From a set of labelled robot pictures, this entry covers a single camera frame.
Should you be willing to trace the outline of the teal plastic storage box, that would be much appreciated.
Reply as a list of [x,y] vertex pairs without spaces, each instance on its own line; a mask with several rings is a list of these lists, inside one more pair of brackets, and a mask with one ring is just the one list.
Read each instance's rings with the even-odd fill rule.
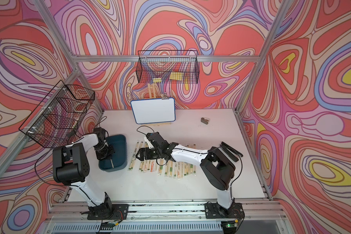
[[[124,135],[113,135],[106,138],[109,144],[114,147],[114,154],[105,160],[98,162],[98,167],[105,172],[115,172],[122,170],[127,166],[127,143]],[[111,167],[110,159],[112,159],[114,168]]]

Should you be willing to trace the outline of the panda print chopsticks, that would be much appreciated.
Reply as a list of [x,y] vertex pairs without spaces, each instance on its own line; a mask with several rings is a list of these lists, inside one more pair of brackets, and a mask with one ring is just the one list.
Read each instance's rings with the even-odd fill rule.
[[191,174],[193,174],[193,175],[196,174],[196,166],[195,166],[195,165],[191,164],[191,165],[190,165],[190,170],[191,170],[191,171],[190,171]]

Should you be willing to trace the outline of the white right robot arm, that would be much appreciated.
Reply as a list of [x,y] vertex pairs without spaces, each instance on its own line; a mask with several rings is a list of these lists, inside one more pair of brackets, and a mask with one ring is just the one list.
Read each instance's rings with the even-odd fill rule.
[[140,161],[164,159],[166,162],[185,162],[200,166],[208,181],[217,189],[217,205],[223,210],[232,208],[234,199],[231,192],[231,180],[236,167],[224,155],[220,148],[198,150],[176,142],[169,143],[159,132],[144,136],[146,147],[138,149],[135,158]]

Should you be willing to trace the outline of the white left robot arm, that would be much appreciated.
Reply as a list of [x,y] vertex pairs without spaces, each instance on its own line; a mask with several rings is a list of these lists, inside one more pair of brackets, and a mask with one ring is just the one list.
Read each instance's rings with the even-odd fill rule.
[[96,127],[91,134],[82,136],[75,142],[53,149],[53,178],[57,183],[70,186],[85,199],[89,220],[108,219],[114,208],[106,192],[93,181],[87,152],[93,148],[98,160],[106,159],[114,149],[106,141],[107,131]]

